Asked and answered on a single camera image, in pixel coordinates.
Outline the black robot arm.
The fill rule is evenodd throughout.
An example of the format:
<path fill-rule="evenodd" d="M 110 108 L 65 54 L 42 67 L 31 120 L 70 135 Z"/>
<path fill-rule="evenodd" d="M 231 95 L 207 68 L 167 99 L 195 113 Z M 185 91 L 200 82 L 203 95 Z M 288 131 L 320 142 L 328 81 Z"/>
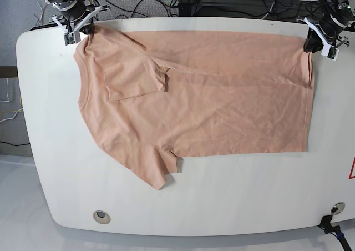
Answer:
<path fill-rule="evenodd" d="M 348 47 L 350 42 L 341 33 L 354 24 L 354 0 L 298 0 L 316 5 L 322 13 L 317 16 L 309 11 L 309 16 L 297 20 L 308 26 L 303 45 L 306 53 L 321 52 L 322 56 L 335 60 L 341 46 Z"/>
<path fill-rule="evenodd" d="M 98 13 L 110 10 L 110 6 L 101 5 L 97 0 L 45 0 L 59 11 L 50 22 L 55 23 L 63 31 L 66 45 L 81 41 L 80 35 L 94 33 L 94 19 Z"/>

